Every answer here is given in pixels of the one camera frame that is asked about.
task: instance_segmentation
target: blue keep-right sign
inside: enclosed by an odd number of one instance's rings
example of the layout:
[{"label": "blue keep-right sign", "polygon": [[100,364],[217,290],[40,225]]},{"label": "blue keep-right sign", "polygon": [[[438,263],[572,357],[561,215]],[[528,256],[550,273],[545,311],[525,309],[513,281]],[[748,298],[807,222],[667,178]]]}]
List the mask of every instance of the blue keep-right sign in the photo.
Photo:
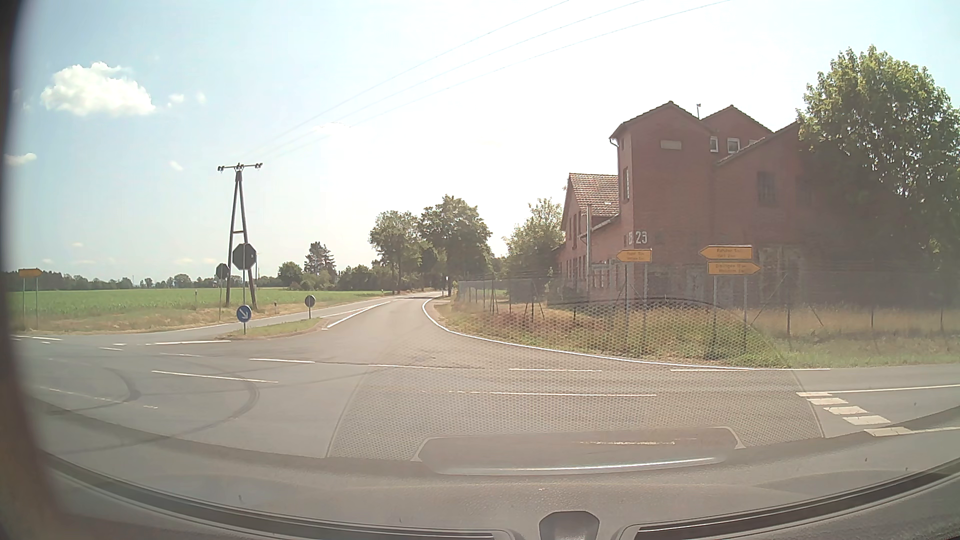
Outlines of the blue keep-right sign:
[{"label": "blue keep-right sign", "polygon": [[253,317],[253,310],[250,309],[250,306],[240,306],[237,308],[237,320],[241,323],[246,323]]}]

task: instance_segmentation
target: road name sign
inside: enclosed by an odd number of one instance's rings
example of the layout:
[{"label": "road name sign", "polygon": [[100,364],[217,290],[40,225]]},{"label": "road name sign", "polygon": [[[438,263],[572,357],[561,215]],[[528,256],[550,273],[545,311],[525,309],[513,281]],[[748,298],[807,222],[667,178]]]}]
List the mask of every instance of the road name sign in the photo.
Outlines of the road name sign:
[{"label": "road name sign", "polygon": [[707,270],[711,276],[749,276],[760,270],[752,262],[714,262],[707,263]]},{"label": "road name sign", "polygon": [[751,259],[754,258],[754,246],[707,246],[700,250],[706,258]]},{"label": "road name sign", "polygon": [[651,262],[654,259],[654,250],[649,248],[641,250],[620,250],[620,253],[616,254],[616,258],[620,262]]},{"label": "road name sign", "polygon": [[253,310],[250,306],[244,304],[237,308],[237,320],[241,323],[247,324],[251,317],[253,317]]}]

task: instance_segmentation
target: stop sign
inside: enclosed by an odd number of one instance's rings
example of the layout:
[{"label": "stop sign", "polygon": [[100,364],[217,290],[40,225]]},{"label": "stop sign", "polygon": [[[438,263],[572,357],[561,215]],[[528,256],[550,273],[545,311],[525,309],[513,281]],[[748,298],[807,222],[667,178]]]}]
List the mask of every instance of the stop sign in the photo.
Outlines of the stop sign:
[{"label": "stop sign", "polygon": [[256,262],[256,250],[251,244],[238,244],[230,257],[233,265],[240,270],[250,270]]}]

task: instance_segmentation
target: chain-link fence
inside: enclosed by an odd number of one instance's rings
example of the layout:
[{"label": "chain-link fence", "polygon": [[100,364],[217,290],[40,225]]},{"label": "chain-link fence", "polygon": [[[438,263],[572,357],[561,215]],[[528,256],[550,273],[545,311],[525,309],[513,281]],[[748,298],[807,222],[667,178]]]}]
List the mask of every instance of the chain-link fence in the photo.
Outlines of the chain-link fence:
[{"label": "chain-link fence", "polygon": [[880,263],[596,265],[587,280],[457,283],[451,324],[546,348],[810,367],[960,359],[960,273]]}]

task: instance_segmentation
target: round traffic sign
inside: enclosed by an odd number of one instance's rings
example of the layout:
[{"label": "round traffic sign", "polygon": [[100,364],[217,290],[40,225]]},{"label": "round traffic sign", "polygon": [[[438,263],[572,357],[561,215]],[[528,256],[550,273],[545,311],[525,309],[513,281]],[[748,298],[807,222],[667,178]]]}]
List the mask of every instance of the round traffic sign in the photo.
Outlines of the round traffic sign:
[{"label": "round traffic sign", "polygon": [[241,323],[246,323],[251,317],[253,317],[253,310],[250,306],[242,305],[237,308],[237,320]]},{"label": "round traffic sign", "polygon": [[256,263],[256,250],[251,244],[237,244],[230,259],[240,270],[250,270]]}]

